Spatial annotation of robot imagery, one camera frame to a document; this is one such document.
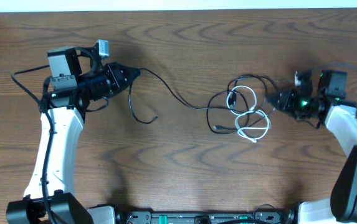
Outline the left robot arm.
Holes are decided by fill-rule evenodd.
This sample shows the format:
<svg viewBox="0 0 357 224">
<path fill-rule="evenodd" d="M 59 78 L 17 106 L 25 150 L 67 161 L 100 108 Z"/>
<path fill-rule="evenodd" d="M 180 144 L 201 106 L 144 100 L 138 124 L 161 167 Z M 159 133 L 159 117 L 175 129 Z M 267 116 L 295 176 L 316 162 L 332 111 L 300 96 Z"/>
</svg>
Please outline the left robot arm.
<svg viewBox="0 0 357 224">
<path fill-rule="evenodd" d="M 42 97 L 35 101 L 41 113 L 42 134 L 35 168 L 22 200 L 10 202 L 8 223 L 116 223 L 113 206 L 85 208 L 76 198 L 74 168 L 77 144 L 91 101 L 109 100 L 127 89 L 140 70 L 109 56 L 106 40 L 93 47 L 61 47 L 47 53 L 51 75 L 44 80 Z"/>
</svg>

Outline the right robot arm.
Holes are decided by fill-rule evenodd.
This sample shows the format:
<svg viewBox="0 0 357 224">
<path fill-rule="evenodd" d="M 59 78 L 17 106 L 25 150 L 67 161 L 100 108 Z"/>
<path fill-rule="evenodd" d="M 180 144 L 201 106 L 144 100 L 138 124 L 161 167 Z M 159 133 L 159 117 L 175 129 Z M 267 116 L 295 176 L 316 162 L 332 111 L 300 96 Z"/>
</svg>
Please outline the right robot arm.
<svg viewBox="0 0 357 224">
<path fill-rule="evenodd" d="M 295 88 L 269 95 L 267 101 L 298 121 L 317 118 L 347 160 L 330 198 L 300 203 L 295 218 L 297 223 L 357 223 L 357 103 L 346 100 L 346 72 L 322 70 L 316 95 L 311 75 L 296 73 Z"/>
</svg>

